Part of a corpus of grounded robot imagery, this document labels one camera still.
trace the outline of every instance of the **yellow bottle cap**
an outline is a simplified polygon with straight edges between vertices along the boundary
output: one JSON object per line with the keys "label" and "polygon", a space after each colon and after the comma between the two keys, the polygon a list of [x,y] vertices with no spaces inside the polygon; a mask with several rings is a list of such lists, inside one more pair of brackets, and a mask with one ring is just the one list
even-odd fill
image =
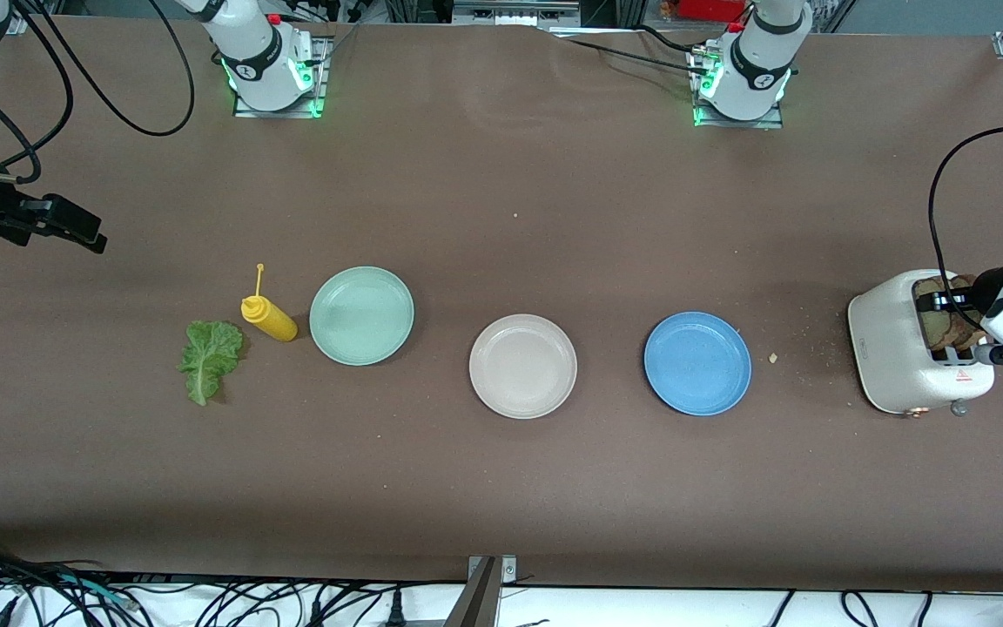
{"label": "yellow bottle cap", "polygon": [[270,314],[270,300],[264,296],[248,296],[242,299],[242,317],[247,322],[262,322]]}

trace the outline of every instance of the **table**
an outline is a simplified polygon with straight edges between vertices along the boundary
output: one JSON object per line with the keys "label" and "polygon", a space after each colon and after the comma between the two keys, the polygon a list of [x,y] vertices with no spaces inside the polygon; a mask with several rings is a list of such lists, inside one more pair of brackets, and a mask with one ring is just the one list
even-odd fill
{"label": "table", "polygon": [[[180,118],[160,24],[61,21],[128,115]],[[811,36],[783,130],[743,131],[693,127],[674,70],[494,27],[363,25],[322,119],[235,119],[206,33],[176,27],[188,127],[136,135],[76,82],[29,187],[99,215],[107,253],[0,242],[0,545],[115,571],[459,579],[505,552],[541,583],[1003,589],[1003,369],[968,417],[883,415],[844,313],[933,265],[934,169],[1003,123],[987,39]],[[0,104],[31,135],[58,89],[32,36],[3,44]],[[952,270],[1003,265],[1003,135],[939,206]],[[301,320],[332,274],[386,267],[417,324],[366,368],[279,344],[239,315],[258,262]],[[752,352],[720,417],[642,372],[646,334],[690,309]],[[514,313],[577,348],[550,417],[494,415],[466,377]],[[175,369],[198,319],[248,333],[206,408]]]}

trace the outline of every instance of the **wire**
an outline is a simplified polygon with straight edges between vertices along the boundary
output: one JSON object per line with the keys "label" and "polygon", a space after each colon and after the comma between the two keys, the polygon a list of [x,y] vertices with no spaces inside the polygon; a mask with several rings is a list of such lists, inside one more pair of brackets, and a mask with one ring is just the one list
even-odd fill
{"label": "wire", "polygon": [[[44,32],[41,31],[40,28],[38,28],[38,25],[36,25],[36,21],[33,20],[30,12],[25,10],[24,5],[19,3],[17,0],[10,0],[10,4],[13,8],[15,8],[15,11],[19,13],[23,20],[25,20],[25,23],[29,25],[29,28],[32,28],[33,35],[36,35],[36,39],[40,41],[41,47],[44,48],[44,51],[49,53],[49,58],[52,59],[53,66],[56,66],[56,73],[60,75],[60,83],[62,83],[64,87],[64,110],[60,112],[60,118],[56,120],[55,124],[52,124],[52,128],[50,128],[48,132],[41,135],[40,139],[33,141],[33,150],[39,150],[41,149],[41,146],[51,141],[53,137],[56,137],[56,135],[59,134],[60,130],[63,129],[64,124],[68,123],[68,118],[72,115],[72,106],[75,104],[75,97],[72,95],[72,81],[71,78],[68,77],[68,71],[64,68],[64,63],[60,60],[60,56],[57,55],[55,49],[52,48],[52,43],[49,43],[48,37],[44,35]],[[12,166],[13,163],[16,163],[24,156],[25,151],[20,151],[20,153],[3,161],[3,167],[8,168]]]}
{"label": "wire", "polygon": [[639,23],[637,25],[634,25],[634,27],[632,29],[630,29],[630,30],[643,30],[645,32],[648,32],[649,35],[655,36],[656,39],[658,41],[660,41],[660,43],[664,44],[664,46],[668,46],[669,48],[672,48],[673,50],[679,50],[681,52],[690,52],[691,49],[694,46],[701,46],[701,44],[704,44],[704,43],[707,42],[707,41],[703,40],[703,41],[700,41],[700,43],[692,43],[692,44],[689,44],[689,46],[685,46],[685,44],[683,44],[683,43],[676,43],[676,41],[672,41],[671,39],[666,38],[666,36],[664,36],[664,34],[662,32],[658,31],[656,28],[651,27],[651,25],[648,25],[648,24],[645,24],[645,23]]}
{"label": "wire", "polygon": [[947,278],[947,264],[943,261],[943,247],[939,243],[939,230],[935,227],[935,192],[939,190],[939,182],[940,179],[943,178],[943,171],[947,170],[947,165],[951,163],[954,155],[959,153],[959,150],[978,139],[986,138],[989,135],[997,135],[1000,134],[1000,132],[1003,132],[1003,126],[975,132],[975,134],[970,135],[970,137],[960,140],[958,145],[952,147],[951,151],[948,151],[947,155],[943,158],[942,163],[939,164],[939,168],[935,171],[935,178],[931,181],[931,194],[927,196],[927,225],[931,228],[931,243],[935,246],[935,260],[939,262],[939,276],[943,279],[943,289],[947,290],[945,291],[945,294],[947,295],[947,302],[950,303],[951,309],[953,309],[956,314],[958,314],[964,321],[968,322],[970,326],[980,330],[980,332],[984,332],[986,329],[982,328],[978,321],[975,321],[970,316],[967,316],[962,308],[959,307],[959,302],[954,300],[954,297],[952,296],[951,281]]}
{"label": "wire", "polygon": [[352,27],[351,27],[351,30],[348,31],[346,33],[346,35],[344,35],[343,38],[339,40],[338,43],[336,43],[334,46],[332,46],[331,50],[329,52],[327,52],[327,54],[325,56],[323,56],[322,59],[320,59],[318,61],[315,61],[312,64],[314,66],[318,66],[318,64],[327,63],[327,61],[331,60],[331,56],[334,56],[334,53],[337,52],[337,51],[339,51],[339,47],[341,47],[343,43],[346,43],[346,40],[350,39],[351,35],[354,35],[354,31],[358,30],[359,26],[362,25],[363,23],[366,23],[366,20],[359,20],[359,21],[357,21],[357,23],[354,23],[354,25],[352,25]]}
{"label": "wire", "polygon": [[362,619],[365,618],[367,614],[370,614],[370,610],[373,610],[374,606],[377,606],[380,600],[381,600],[381,595],[374,597],[373,601],[370,602],[370,604],[367,605],[366,609],[362,611],[362,614],[359,614],[358,618],[354,619],[354,624],[352,624],[351,627],[359,627],[359,624],[362,624]]}
{"label": "wire", "polygon": [[588,19],[586,19],[585,23],[580,24],[580,28],[589,27],[589,25],[591,25],[592,21],[594,21],[594,19],[596,19],[596,17],[598,16],[598,13],[602,12],[602,8],[605,7],[606,3],[609,3],[609,2],[610,2],[610,0],[602,0],[602,4],[598,5],[598,8],[596,10],[594,10],[593,13],[591,13],[591,16],[589,16]]}
{"label": "wire", "polygon": [[788,603],[791,603],[791,598],[794,596],[795,591],[788,591],[788,594],[784,595],[782,602],[780,602],[780,607],[776,608],[775,614],[772,615],[772,622],[768,623],[768,627],[776,627],[777,624],[780,624],[783,611],[788,609]]}
{"label": "wire", "polygon": [[[238,616],[238,618],[236,618],[235,620],[231,620],[231,622],[228,623],[228,627],[236,627],[238,626],[239,623],[242,623],[242,620],[244,618],[258,614],[259,611],[258,608],[262,607],[262,605],[265,603],[272,602],[272,600],[280,600],[286,598],[286,596],[292,596],[292,595],[295,595],[296,597],[299,598],[300,594],[303,591],[306,591],[307,589],[311,588],[315,584],[306,584],[306,586],[298,588],[296,587],[296,583],[286,584],[286,586],[282,586],[281,588],[276,589],[276,591],[272,591],[270,592],[270,594],[266,595],[265,597],[262,597],[262,599],[259,599],[258,603],[255,603],[254,606],[248,608],[247,611],[244,612],[244,614]],[[303,611],[304,611],[304,604],[301,603],[301,612]]]}
{"label": "wire", "polygon": [[839,9],[834,9],[834,15],[830,17],[830,23],[827,23],[827,32],[839,32],[839,28],[847,20],[847,17],[849,17],[849,12],[853,11],[854,5],[857,4],[857,0],[843,1],[845,5]]}
{"label": "wire", "polygon": [[38,10],[38,12],[41,13],[41,16],[44,17],[44,21],[49,25],[49,29],[52,30],[52,35],[56,37],[57,41],[60,41],[61,46],[64,47],[64,51],[68,52],[68,59],[71,59],[72,63],[76,66],[76,69],[78,69],[80,74],[83,75],[83,80],[87,80],[87,83],[90,84],[92,90],[95,91],[95,95],[99,96],[102,103],[106,104],[107,108],[110,109],[112,114],[115,114],[116,118],[122,120],[123,123],[126,123],[127,126],[132,129],[141,132],[143,135],[150,135],[150,137],[168,137],[168,135],[175,134],[175,132],[184,128],[185,124],[189,123],[189,120],[192,119],[192,111],[195,110],[196,107],[196,83],[192,78],[192,67],[189,66],[189,57],[184,53],[184,47],[181,46],[181,40],[178,36],[176,36],[176,32],[173,30],[173,24],[170,23],[169,18],[164,16],[164,12],[160,10],[160,7],[156,5],[155,0],[146,1],[152,8],[154,8],[156,16],[158,16],[160,21],[164,24],[164,30],[169,32],[169,36],[173,40],[173,44],[176,46],[176,51],[178,51],[181,56],[181,63],[184,64],[184,74],[188,77],[188,110],[184,112],[184,117],[176,124],[176,126],[166,130],[150,130],[139,126],[139,124],[135,123],[134,120],[127,118],[126,115],[124,115],[122,111],[110,101],[106,92],[103,92],[103,90],[99,87],[99,84],[95,82],[95,79],[91,78],[90,72],[87,71],[87,68],[83,67],[83,63],[80,61],[79,56],[76,56],[76,52],[72,50],[68,41],[64,39],[63,33],[61,33],[60,29],[56,27],[55,23],[53,23],[52,16],[49,15],[47,10],[45,10],[43,5],[40,3],[40,0],[30,1],[32,3],[36,3],[36,10]]}
{"label": "wire", "polygon": [[309,19],[315,17],[315,19],[318,19],[323,23],[329,21],[327,20],[327,17],[322,16],[320,15],[320,13],[315,12],[315,9],[311,9],[308,7],[302,9],[300,7],[300,0],[286,0],[286,6],[289,7],[289,9],[294,13],[300,13],[300,16],[302,17],[309,17]]}
{"label": "wire", "polygon": [[342,604],[340,607],[334,608],[334,610],[332,610],[332,605],[328,604],[327,607],[324,608],[324,611],[322,612],[322,615],[319,616],[319,620],[312,620],[312,622],[310,622],[310,624],[322,624],[322,622],[324,622],[324,620],[327,620],[327,619],[331,618],[331,616],[339,614],[340,611],[346,610],[346,608],[352,606],[352,604],[357,604],[359,602],[365,602],[366,599],[369,599],[370,597],[372,597],[374,595],[378,595],[378,596],[379,595],[385,595],[386,592],[393,592],[393,591],[395,591],[395,589],[398,589],[398,588],[400,588],[400,589],[403,590],[405,588],[412,588],[412,587],[415,587],[415,586],[428,586],[429,584],[433,584],[433,581],[417,581],[417,583],[412,583],[412,584],[395,584],[394,586],[390,586],[390,587],[387,587],[387,588],[381,588],[381,589],[378,589],[377,591],[361,591],[362,592],[362,596],[359,596],[359,598],[357,598],[357,599],[351,599],[351,600],[349,600],[349,602],[346,602],[346,603]]}
{"label": "wire", "polygon": [[924,598],[923,606],[920,607],[920,618],[916,618],[916,627],[923,627],[925,620],[927,620],[927,611],[931,610],[931,602],[935,600],[934,592],[927,591],[924,592],[927,598]]}
{"label": "wire", "polygon": [[128,586],[119,586],[119,591],[142,591],[146,592],[147,595],[175,595],[178,592],[191,591],[191,589],[200,586],[211,586],[211,584],[188,584],[188,586],[183,586],[181,588],[173,588],[172,591],[155,591],[152,588],[144,588],[138,586],[138,584],[129,584]]}
{"label": "wire", "polygon": [[254,616],[255,614],[261,614],[263,611],[272,611],[274,613],[274,616],[278,618],[278,627],[281,627],[281,612],[276,610],[276,608],[274,607],[263,607],[262,610],[255,611],[254,614],[251,614],[251,616]]}
{"label": "wire", "polygon": [[[851,595],[856,596],[857,600],[859,600],[862,604],[862,607],[865,608],[865,614],[869,616],[869,622],[871,624],[862,623],[857,616],[854,616],[854,612],[849,609],[848,599]],[[873,611],[869,609],[869,604],[865,603],[865,597],[862,596],[861,592],[844,591],[840,596],[840,600],[843,604],[843,611],[847,612],[847,616],[849,616],[849,619],[853,620],[854,623],[859,624],[861,627],[880,627],[879,624],[877,624],[877,616],[873,615]]]}
{"label": "wire", "polygon": [[596,49],[596,50],[601,50],[603,52],[609,52],[609,53],[611,53],[611,55],[625,56],[625,58],[637,59],[638,61],[644,61],[645,63],[656,64],[657,66],[664,66],[664,67],[670,67],[670,68],[673,68],[673,69],[679,69],[679,70],[683,70],[683,71],[689,72],[690,74],[704,74],[704,72],[707,71],[707,70],[704,70],[704,68],[688,67],[688,66],[684,66],[684,64],[672,63],[672,62],[669,62],[669,61],[662,61],[660,59],[653,59],[653,58],[650,58],[649,56],[634,55],[633,52],[625,52],[625,51],[616,50],[616,49],[613,49],[613,48],[606,48],[605,46],[598,46],[597,43],[587,43],[586,41],[580,41],[578,39],[572,39],[572,38],[568,38],[568,41],[571,41],[571,43],[574,43],[577,46],[583,46],[585,48],[593,48],[593,49]]}
{"label": "wire", "polygon": [[15,180],[17,186],[24,186],[25,183],[36,182],[41,176],[41,163],[40,160],[36,159],[36,150],[33,149],[32,143],[29,139],[25,138],[25,134],[17,127],[17,124],[10,119],[10,115],[7,115],[0,109],[0,122],[3,123],[5,127],[10,129],[10,133],[15,136],[17,142],[21,143],[25,155],[29,158],[29,163],[32,164],[33,171],[27,176],[18,176]]}

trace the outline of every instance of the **yellow squeeze bottle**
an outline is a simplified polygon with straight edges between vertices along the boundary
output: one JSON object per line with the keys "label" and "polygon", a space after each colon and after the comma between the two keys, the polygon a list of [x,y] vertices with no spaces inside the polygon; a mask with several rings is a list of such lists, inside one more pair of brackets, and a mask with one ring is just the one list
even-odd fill
{"label": "yellow squeeze bottle", "polygon": [[266,270],[266,266],[259,263],[258,285],[254,287],[254,296],[242,299],[242,317],[275,340],[290,341],[296,337],[296,322],[262,296],[262,270]]}

